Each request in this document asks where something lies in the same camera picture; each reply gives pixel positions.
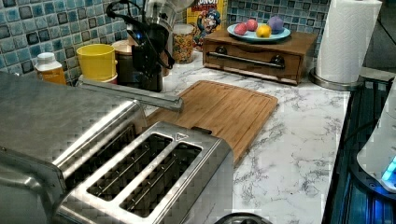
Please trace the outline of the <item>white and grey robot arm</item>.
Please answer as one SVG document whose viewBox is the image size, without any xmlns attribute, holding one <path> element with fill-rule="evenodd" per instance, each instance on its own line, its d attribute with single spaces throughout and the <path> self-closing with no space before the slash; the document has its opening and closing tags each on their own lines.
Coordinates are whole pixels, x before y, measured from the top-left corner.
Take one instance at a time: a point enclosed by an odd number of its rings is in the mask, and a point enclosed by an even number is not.
<svg viewBox="0 0 396 224">
<path fill-rule="evenodd" d="M 269 37 L 253 32 L 237 35 L 229 27 L 204 37 L 203 66 L 298 86 L 316 39 L 314 34 L 288 29 Z M 366 187 L 384 194 L 395 192 L 395 117 L 388 112 L 393 98 L 391 92 L 381 116 L 369 124 L 372 131 L 367 139 L 346 149 L 348 170 Z M 234 163 L 248 152 L 278 103 L 268 93 L 208 80 L 184 90 L 180 101 L 183 108 L 159 108 L 148 116 L 148 123 L 167 121 L 210 130 L 233 148 Z"/>
</svg>

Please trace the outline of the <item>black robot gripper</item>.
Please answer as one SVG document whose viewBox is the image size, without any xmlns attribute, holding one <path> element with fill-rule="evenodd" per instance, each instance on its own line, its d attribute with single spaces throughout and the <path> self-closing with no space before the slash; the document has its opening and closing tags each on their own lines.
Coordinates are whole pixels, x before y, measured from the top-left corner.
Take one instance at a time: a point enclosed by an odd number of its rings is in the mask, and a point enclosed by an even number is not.
<svg viewBox="0 0 396 224">
<path fill-rule="evenodd" d="M 159 24 L 138 22 L 128 28 L 127 33 L 135 41 L 132 46 L 131 86 L 146 91 L 161 91 L 163 68 L 166 66 L 161 53 L 165 51 L 168 30 Z"/>
</svg>

